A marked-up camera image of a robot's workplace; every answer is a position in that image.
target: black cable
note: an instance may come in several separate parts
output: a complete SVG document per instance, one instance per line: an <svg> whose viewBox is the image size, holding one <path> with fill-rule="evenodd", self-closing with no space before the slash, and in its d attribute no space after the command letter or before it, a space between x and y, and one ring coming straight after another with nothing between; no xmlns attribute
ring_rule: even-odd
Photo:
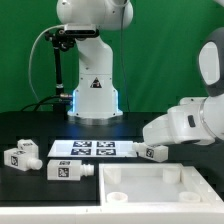
<svg viewBox="0 0 224 224"><path fill-rule="evenodd" d="M29 105L27 105L27 106L25 106L24 108L22 108L20 111L24 111L24 110L26 110L27 108L29 108L29 107L33 107L33 106L44 106L44 105L53 105L53 104L55 104L55 103L33 103L33 104L29 104Z"/></svg>
<svg viewBox="0 0 224 224"><path fill-rule="evenodd" d="M42 104L42 103L44 103L44 102L46 102L46 101L48 101L48 100L52 100L52 99L56 99L56 98L60 98L60 96L59 96L59 95L54 95L54 96L49 96L49 97L44 98L43 100L41 100L41 101L37 104L37 106L34 108L33 111L37 111L38 108L40 107L40 104Z"/></svg>
<svg viewBox="0 0 224 224"><path fill-rule="evenodd" d="M128 112L130 111L130 103L129 103L129 97L128 97L128 86L127 86L127 76L126 76L126 71L125 71L125 66L124 66L124 41L123 41L123 30L124 30L124 13L125 13L125 7L122 9L122 16L121 16L121 67L123 71L123 76L124 76L124 88L125 88L125 95L126 95L126 101L127 101L127 107L128 107Z"/></svg>

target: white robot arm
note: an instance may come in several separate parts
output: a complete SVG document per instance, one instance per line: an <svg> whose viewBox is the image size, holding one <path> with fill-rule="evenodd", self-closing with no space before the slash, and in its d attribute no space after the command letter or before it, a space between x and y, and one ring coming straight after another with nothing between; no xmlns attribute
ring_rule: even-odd
<svg viewBox="0 0 224 224"><path fill-rule="evenodd" d="M76 38L79 51L79 85L73 92L70 121L89 125L108 124L123 114L118 109L118 92L113 87L113 52L99 36L85 32L119 30L133 18L130 0L58 0L58 17L65 33L84 34Z"/></svg>
<svg viewBox="0 0 224 224"><path fill-rule="evenodd" d="M184 98L179 106L146 125L144 141L148 146L195 143L209 145L224 140L224 28L205 41L199 69L208 98Z"/></svg>
<svg viewBox="0 0 224 224"><path fill-rule="evenodd" d="M130 0L58 0L57 14L63 24L94 24L101 30L119 30L124 7L126 28L133 18Z"/></svg>

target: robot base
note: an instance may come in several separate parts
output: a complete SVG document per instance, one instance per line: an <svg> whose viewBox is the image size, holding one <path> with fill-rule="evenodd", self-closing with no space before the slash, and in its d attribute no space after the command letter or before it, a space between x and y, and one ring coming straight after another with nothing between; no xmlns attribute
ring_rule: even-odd
<svg viewBox="0 0 224 224"><path fill-rule="evenodd" d="M110 118L83 118L83 117L77 117L77 116L69 116L68 115L68 121L78 124L84 124L84 125L109 125L121 122L123 120L123 114L119 116L114 116Z"/></svg>

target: black table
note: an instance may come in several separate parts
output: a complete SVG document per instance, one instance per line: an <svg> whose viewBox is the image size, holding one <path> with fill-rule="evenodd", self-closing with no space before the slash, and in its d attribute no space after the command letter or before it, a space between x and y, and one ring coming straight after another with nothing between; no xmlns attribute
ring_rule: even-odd
<svg viewBox="0 0 224 224"><path fill-rule="evenodd" d="M0 206L99 205L99 163L154 163L143 158L83 158L95 165L95 175L80 182L47 181L48 152L55 140L131 140L143 142L142 128L158 113L127 113L107 126L87 126L67 121L53 112L6 112L0 114ZM32 139L39 146L43 168L19 171L4 166L3 152L20 139ZM172 145L169 160L194 166L224 200L224 144L213 146Z"/></svg>

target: green backdrop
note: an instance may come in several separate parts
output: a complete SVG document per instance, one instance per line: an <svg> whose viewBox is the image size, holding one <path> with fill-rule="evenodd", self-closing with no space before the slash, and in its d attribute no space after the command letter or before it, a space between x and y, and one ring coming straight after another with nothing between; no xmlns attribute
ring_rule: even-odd
<svg viewBox="0 0 224 224"><path fill-rule="evenodd" d="M59 24L57 0L7 0L0 6L0 112L35 103L28 61L36 37ZM132 112L165 112L179 99L206 96L197 70L203 40L224 25L224 8L212 0L132 0L134 20L124 31L124 61ZM120 32L103 31L114 51L114 86L127 110L120 63ZM66 91L78 80L77 50L62 54ZM42 39L35 51L33 84L39 98L54 94L53 49Z"/></svg>

